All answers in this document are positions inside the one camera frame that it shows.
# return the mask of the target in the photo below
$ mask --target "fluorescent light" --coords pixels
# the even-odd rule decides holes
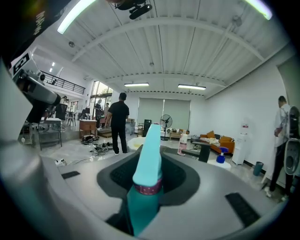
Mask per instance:
[[[270,20],[272,15],[271,10],[260,0],[245,0],[258,12],[260,12],[267,20]]]
[[[124,84],[125,87],[148,87],[149,83],[126,83]]]
[[[197,89],[197,90],[205,90],[206,87],[200,87],[200,86],[194,86],[194,85],[185,85],[185,84],[179,84],[179,88],[188,88],[188,89]]]
[[[90,4],[92,4],[96,0],[80,0],[75,7],[72,8],[72,10],[67,14],[65,19],[61,22],[60,26],[58,27],[57,31],[60,34],[64,34],[64,32],[67,30],[67,28],[70,26],[72,21],[84,10],[86,9]]]

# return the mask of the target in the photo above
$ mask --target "orange sofa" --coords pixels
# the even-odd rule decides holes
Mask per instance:
[[[214,131],[211,131],[207,134],[201,134],[200,135],[200,142],[207,143],[206,141],[201,140],[202,137],[215,138],[215,133],[214,133]],[[219,139],[219,143],[220,143],[220,146],[216,146],[215,144],[211,144],[210,148],[213,149],[214,151],[218,152],[218,153],[221,153],[220,147],[226,147],[226,148],[228,148],[228,153],[233,153],[233,151],[234,151],[234,142],[233,142],[233,139],[231,137],[222,136]]]

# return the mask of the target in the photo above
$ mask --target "trash can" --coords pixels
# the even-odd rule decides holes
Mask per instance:
[[[256,162],[256,165],[255,165],[254,170],[253,170],[253,175],[258,176],[260,174],[262,168],[263,168],[263,163],[262,162]]]

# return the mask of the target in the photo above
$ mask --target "balcony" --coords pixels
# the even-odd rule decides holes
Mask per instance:
[[[69,91],[72,91],[74,93],[79,93],[79,94],[83,94],[85,88],[82,86],[79,86],[77,84],[71,83],[67,80],[64,80],[62,78],[53,76],[49,73],[43,72],[41,71],[44,75],[45,75],[45,80],[44,82],[62,89],[66,89]]]

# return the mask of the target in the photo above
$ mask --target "cushion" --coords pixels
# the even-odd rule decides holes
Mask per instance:
[[[211,132],[207,133],[207,137],[208,137],[208,138],[215,138],[215,133],[214,133],[214,131],[211,131]]]
[[[232,140],[231,137],[222,136],[220,139],[220,143],[221,142],[231,142],[231,140]]]

